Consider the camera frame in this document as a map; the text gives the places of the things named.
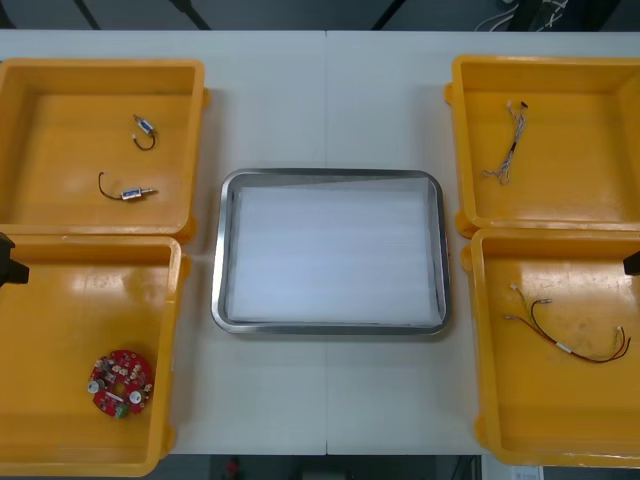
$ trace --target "white table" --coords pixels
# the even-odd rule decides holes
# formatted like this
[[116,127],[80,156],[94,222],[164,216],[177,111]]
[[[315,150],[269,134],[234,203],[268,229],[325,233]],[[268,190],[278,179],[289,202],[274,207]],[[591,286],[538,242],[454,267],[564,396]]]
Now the white table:
[[[176,453],[474,454],[473,328],[451,118],[462,53],[640,56],[638,34],[0,32],[0,57],[194,57],[207,69],[196,216],[175,345]],[[210,317],[217,197],[242,167],[417,168],[445,192],[449,331],[241,337]]]

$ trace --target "dark floor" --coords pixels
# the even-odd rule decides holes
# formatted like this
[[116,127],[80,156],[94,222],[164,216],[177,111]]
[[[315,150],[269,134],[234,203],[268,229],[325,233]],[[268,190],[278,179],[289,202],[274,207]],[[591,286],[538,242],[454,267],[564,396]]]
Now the dark floor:
[[[368,30],[391,2],[192,0],[200,16],[214,30]],[[85,0],[85,3],[105,30],[196,28],[169,0]],[[2,0],[2,4],[17,28],[90,28],[73,0]],[[469,31],[508,8],[503,0],[406,0],[385,29]],[[640,30],[640,1],[622,0],[603,30]]]
[[[169,455],[148,475],[153,480],[227,480],[226,455]],[[239,458],[242,480],[311,480],[351,478],[352,480],[449,480],[459,457],[456,456],[243,456]],[[480,465],[462,457],[457,480],[480,480]],[[317,477],[312,473],[323,473]],[[500,478],[517,479],[509,472]],[[36,477],[4,477],[7,480],[29,480]],[[640,470],[599,468],[545,468],[544,480],[632,480],[640,479]]]

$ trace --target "yellow tray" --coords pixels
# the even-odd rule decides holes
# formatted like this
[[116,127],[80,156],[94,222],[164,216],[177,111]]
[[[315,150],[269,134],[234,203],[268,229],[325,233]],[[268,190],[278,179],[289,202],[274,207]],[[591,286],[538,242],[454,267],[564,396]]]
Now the yellow tray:
[[[640,277],[622,260],[640,250],[625,232],[486,229],[462,252],[476,325],[478,440],[507,464],[640,467]],[[518,320],[539,298],[548,333],[583,355],[612,349],[622,326],[626,356],[587,363]]]
[[[640,229],[640,60],[462,56],[451,104],[457,228]],[[511,182],[497,169],[514,137],[506,108],[528,104]]]
[[[0,288],[0,475],[142,476],[172,446],[171,356],[183,276],[167,237],[12,235],[26,285]],[[153,398],[118,420],[87,392],[112,350],[153,366]]]
[[[9,59],[0,69],[0,231],[188,241],[204,67],[195,60]],[[158,131],[150,143],[133,115]],[[109,200],[132,187],[158,193]]]

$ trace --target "red circuit board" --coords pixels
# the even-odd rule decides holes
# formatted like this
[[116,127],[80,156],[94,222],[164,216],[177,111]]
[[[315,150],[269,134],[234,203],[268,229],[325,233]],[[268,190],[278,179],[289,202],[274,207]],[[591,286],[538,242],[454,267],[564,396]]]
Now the red circuit board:
[[153,370],[131,350],[115,350],[99,358],[89,377],[93,403],[111,417],[140,413],[151,400]]

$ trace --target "tray rim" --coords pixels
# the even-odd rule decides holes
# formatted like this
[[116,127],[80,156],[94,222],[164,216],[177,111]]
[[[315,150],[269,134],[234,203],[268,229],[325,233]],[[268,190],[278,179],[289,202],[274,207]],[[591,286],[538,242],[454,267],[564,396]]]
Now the tray rim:
[[12,57],[0,64],[0,91],[4,88],[6,77],[13,68],[193,68],[194,81],[191,90],[187,135],[185,139],[185,159],[189,161],[189,184],[182,189],[179,201],[182,204],[180,220],[174,224],[150,225],[41,225],[41,224],[0,224],[0,231],[6,234],[20,235],[158,235],[176,237],[181,243],[191,239],[189,228],[196,172],[199,162],[200,131],[202,129],[202,110],[208,103],[208,91],[204,86],[204,64],[190,58],[29,58]]
[[[442,287],[444,291],[442,323],[437,326],[401,326],[352,323],[242,323],[229,320],[221,307],[223,276],[226,273],[225,256],[229,246],[226,235],[227,218],[231,204],[228,201],[229,189],[235,179],[244,175],[340,175],[340,176],[386,176],[397,178],[426,178],[436,191],[436,207],[440,233],[440,254]],[[351,168],[247,168],[232,172],[224,181],[220,196],[220,215],[218,217],[218,234],[213,263],[213,283],[211,288],[211,316],[214,322],[229,333],[273,333],[273,334],[309,334],[309,335],[433,335],[442,331],[450,321],[450,276],[447,238],[444,225],[444,208],[442,188],[438,181],[427,172],[421,170],[383,170],[383,169],[351,169]]]
[[507,465],[558,465],[575,467],[640,467],[640,451],[630,454],[598,454],[571,452],[527,452],[508,450],[502,445],[500,415],[495,375],[492,333],[489,327],[489,299],[485,281],[483,242],[486,239],[510,240],[558,239],[597,240],[606,242],[634,241],[640,247],[640,239],[633,232],[606,232],[597,230],[506,229],[478,230],[471,243],[462,250],[462,264],[467,271],[473,323],[475,326],[476,370],[478,376],[479,413],[475,435],[478,442]]
[[159,236],[82,236],[82,235],[24,235],[10,237],[19,245],[106,245],[124,247],[134,245],[166,246],[170,249],[167,262],[168,278],[162,314],[162,326],[158,338],[155,392],[149,420],[148,441],[144,459],[138,462],[109,463],[20,463],[1,462],[0,476],[144,476],[150,473],[172,447],[173,430],[169,423],[173,383],[173,343],[175,327],[180,312],[180,300],[184,286],[184,276],[189,270],[189,259],[183,257],[182,247],[177,240]]
[[457,56],[451,65],[452,82],[445,87],[445,98],[450,103],[453,119],[453,132],[456,150],[456,170],[458,172],[458,187],[460,209],[465,220],[474,230],[481,228],[550,228],[573,229],[589,228],[605,231],[635,231],[640,230],[640,222],[607,222],[607,221],[580,221],[580,220],[536,220],[523,218],[503,218],[480,216],[476,208],[473,166],[471,162],[471,146],[469,141],[469,128],[467,123],[467,109],[464,101],[464,88],[462,82],[462,66],[468,63],[480,63],[485,65],[557,65],[575,67],[638,67],[640,58],[635,57],[564,57],[548,55],[473,55],[465,54]]

